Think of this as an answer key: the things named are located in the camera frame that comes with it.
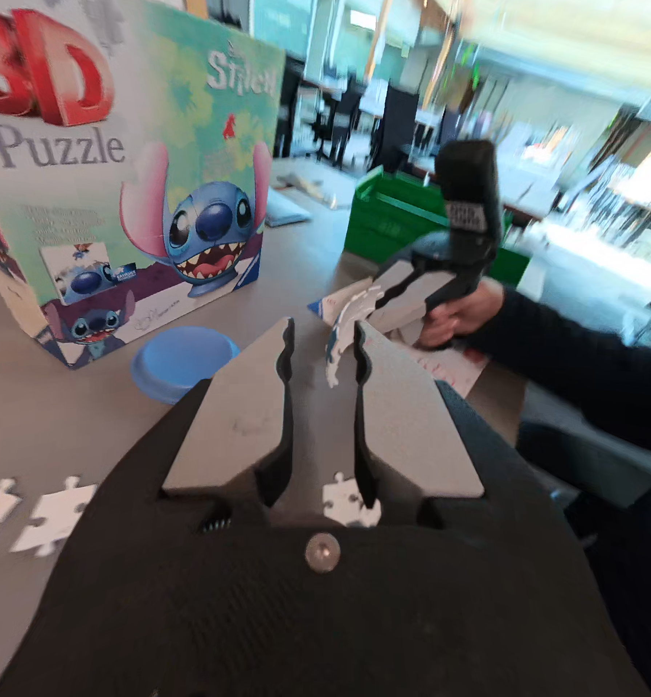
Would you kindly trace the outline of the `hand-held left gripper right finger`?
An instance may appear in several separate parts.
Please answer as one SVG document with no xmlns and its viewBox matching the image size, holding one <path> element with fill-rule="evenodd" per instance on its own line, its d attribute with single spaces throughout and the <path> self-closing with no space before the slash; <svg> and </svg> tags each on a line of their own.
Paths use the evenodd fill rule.
<svg viewBox="0 0 651 697">
<path fill-rule="evenodd" d="M 369 509 L 481 498 L 475 469 L 434 377 L 366 321 L 354 325 L 355 476 Z"/>
</svg>

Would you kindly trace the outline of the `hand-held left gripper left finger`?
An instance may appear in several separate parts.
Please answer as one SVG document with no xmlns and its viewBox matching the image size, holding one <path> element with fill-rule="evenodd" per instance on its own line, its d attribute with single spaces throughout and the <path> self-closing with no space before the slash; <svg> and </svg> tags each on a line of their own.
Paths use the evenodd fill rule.
<svg viewBox="0 0 651 697">
<path fill-rule="evenodd" d="M 279 500 L 292 474 L 294 338 L 294 319 L 281 318 L 210 379 L 164 493 Z"/>
</svg>

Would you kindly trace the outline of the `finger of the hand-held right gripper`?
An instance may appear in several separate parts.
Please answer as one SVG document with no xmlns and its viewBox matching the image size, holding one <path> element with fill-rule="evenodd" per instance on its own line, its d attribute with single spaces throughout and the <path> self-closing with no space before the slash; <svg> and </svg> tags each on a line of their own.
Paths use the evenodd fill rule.
<svg viewBox="0 0 651 697">
<path fill-rule="evenodd" d="M 378 274 L 372 281 L 372 287 L 378 289 L 375 292 L 376 302 L 390 302 L 403 295 L 411 283 L 413 271 L 414 267 L 409 261 L 398 260 Z"/>
<path fill-rule="evenodd" d="M 386 290 L 377 307 L 369 315 L 369 325 L 388 335 L 398 330 L 404 343 L 416 343 L 423 328 L 426 309 L 426 299 L 454 280 L 455 273 L 434 271 L 425 273 L 409 282 L 406 287 L 400 282 Z"/>
</svg>

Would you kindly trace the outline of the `joined white puzzle strip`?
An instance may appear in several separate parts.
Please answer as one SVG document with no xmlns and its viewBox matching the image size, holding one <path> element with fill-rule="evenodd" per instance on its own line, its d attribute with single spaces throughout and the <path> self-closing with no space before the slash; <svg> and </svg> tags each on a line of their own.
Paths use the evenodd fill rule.
<svg viewBox="0 0 651 697">
<path fill-rule="evenodd" d="M 325 377 L 330 388 L 339 384 L 339 361 L 344 351 L 354 342 L 356 322 L 367 319 L 383 296 L 381 285 L 371 284 L 365 290 L 351 295 L 340 310 L 325 347 Z"/>
</svg>

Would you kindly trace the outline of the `person's right forearm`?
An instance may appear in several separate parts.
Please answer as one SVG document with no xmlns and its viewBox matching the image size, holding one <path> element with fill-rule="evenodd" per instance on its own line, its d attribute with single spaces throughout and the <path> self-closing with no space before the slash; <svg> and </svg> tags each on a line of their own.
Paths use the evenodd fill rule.
<svg viewBox="0 0 651 697">
<path fill-rule="evenodd" d="M 570 403 L 593 427 L 651 452 L 651 348 L 626 346 L 511 289 L 467 343 Z"/>
</svg>

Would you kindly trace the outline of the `cartoon puzzle box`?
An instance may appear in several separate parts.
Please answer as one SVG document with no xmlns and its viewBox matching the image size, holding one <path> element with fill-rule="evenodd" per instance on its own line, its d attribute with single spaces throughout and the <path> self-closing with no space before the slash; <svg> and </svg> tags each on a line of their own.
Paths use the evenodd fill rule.
<svg viewBox="0 0 651 697">
<path fill-rule="evenodd" d="M 163 1 L 0 1 L 0 294 L 70 370 L 258 279 L 285 59 Z"/>
</svg>

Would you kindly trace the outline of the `person's right hand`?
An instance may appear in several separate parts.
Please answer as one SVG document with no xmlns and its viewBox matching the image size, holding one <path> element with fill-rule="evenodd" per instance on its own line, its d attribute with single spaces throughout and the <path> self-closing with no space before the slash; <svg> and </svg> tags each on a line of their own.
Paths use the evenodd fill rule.
<svg viewBox="0 0 651 697">
<path fill-rule="evenodd" d="M 428 311 L 415 347 L 438 350 L 457 337 L 471 335 L 494 318 L 503 303 L 504 285 L 484 278 L 470 295 Z"/>
</svg>

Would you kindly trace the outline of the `green plastic bin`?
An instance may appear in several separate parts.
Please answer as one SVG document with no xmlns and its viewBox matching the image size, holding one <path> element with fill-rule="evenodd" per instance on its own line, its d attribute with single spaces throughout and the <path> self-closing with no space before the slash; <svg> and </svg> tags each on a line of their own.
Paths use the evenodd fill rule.
<svg viewBox="0 0 651 697">
<path fill-rule="evenodd" d="M 453 201 L 451 206 L 448 216 L 437 186 L 375 167 L 356 185 L 344 251 L 383 264 L 418 238 L 449 229 L 451 223 L 480 232 L 482 223 L 490 222 L 480 203 Z"/>
</svg>

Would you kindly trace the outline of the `white instruction sheet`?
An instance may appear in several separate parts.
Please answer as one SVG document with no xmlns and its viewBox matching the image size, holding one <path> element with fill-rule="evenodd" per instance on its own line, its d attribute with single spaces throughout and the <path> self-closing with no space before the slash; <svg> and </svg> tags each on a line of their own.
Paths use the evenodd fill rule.
<svg viewBox="0 0 651 697">
<path fill-rule="evenodd" d="M 321 319 L 330 330 L 340 320 L 345 309 L 354 309 L 354 303 L 369 295 L 374 288 L 374 299 L 383 294 L 382 285 L 371 277 L 355 282 L 324 298 L 313 301 L 307 308 Z M 423 351 L 413 346 L 414 333 L 422 326 L 421 320 L 414 320 L 406 326 L 396 327 L 386 333 L 386 337 L 400 351 L 406 353 L 436 380 L 450 384 L 462 397 L 468 396 L 471 388 L 488 364 L 483 354 L 459 348 L 439 351 Z"/>
</svg>

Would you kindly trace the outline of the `blue round stand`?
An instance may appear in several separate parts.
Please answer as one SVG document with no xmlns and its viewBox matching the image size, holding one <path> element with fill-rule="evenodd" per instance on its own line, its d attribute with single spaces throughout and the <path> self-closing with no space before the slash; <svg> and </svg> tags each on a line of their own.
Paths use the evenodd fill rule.
<svg viewBox="0 0 651 697">
<path fill-rule="evenodd" d="M 130 375 L 147 397 L 175 405 L 199 381 L 216 372 L 241 350 L 228 336 L 203 326 L 180 326 L 147 341 L 130 364 Z"/>
</svg>

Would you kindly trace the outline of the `grey flat pad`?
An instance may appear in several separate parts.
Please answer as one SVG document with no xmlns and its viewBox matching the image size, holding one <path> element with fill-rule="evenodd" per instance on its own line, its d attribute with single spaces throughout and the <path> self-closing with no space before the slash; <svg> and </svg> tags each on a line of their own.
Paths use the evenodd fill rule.
<svg viewBox="0 0 651 697">
<path fill-rule="evenodd" d="M 311 220 L 310 212 L 301 208 L 286 195 L 269 187 L 265 214 L 266 226 L 278 228 Z"/>
</svg>

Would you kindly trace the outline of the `long flat metal plate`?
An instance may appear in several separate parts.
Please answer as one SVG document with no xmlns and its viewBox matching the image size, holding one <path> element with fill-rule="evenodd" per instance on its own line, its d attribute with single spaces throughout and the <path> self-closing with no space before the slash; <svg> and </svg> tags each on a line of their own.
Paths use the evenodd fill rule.
<svg viewBox="0 0 651 697">
<path fill-rule="evenodd" d="M 290 172 L 277 175 L 277 181 L 283 188 L 294 188 L 330 210 L 337 210 L 340 207 L 337 195 L 325 189 L 322 180 L 310 180 Z"/>
</svg>

